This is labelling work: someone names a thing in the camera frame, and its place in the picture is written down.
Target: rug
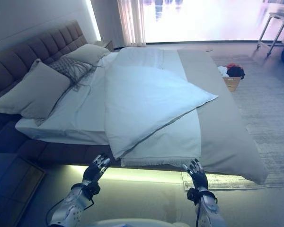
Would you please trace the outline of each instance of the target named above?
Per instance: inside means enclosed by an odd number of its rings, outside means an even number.
[[[217,66],[233,62],[244,69],[245,78],[232,95],[269,175],[263,185],[257,185],[240,176],[208,174],[209,188],[284,187],[284,83],[246,55],[212,58]]]

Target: curtain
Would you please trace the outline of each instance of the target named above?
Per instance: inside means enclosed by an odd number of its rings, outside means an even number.
[[[143,0],[118,0],[122,32],[126,46],[146,46]]]

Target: gray pillow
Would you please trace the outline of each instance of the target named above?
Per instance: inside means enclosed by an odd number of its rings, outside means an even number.
[[[71,82],[37,59],[14,88],[0,98],[0,113],[46,118]]]
[[[88,72],[96,70],[96,66],[68,57],[62,57],[48,66],[67,76],[71,80],[71,85],[76,89],[80,88],[79,82]]]
[[[73,58],[84,63],[96,65],[101,58],[109,54],[110,51],[104,47],[85,44],[63,57]]]

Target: tufted headboard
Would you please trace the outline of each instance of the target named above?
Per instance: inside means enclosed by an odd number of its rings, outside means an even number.
[[[0,97],[21,81],[35,59],[49,64],[84,44],[87,41],[78,22],[72,21],[5,52],[0,56]]]

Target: wicker basket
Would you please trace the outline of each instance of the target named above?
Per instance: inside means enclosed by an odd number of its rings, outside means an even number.
[[[241,77],[223,77],[224,82],[226,83],[226,86],[229,91],[236,90]]]

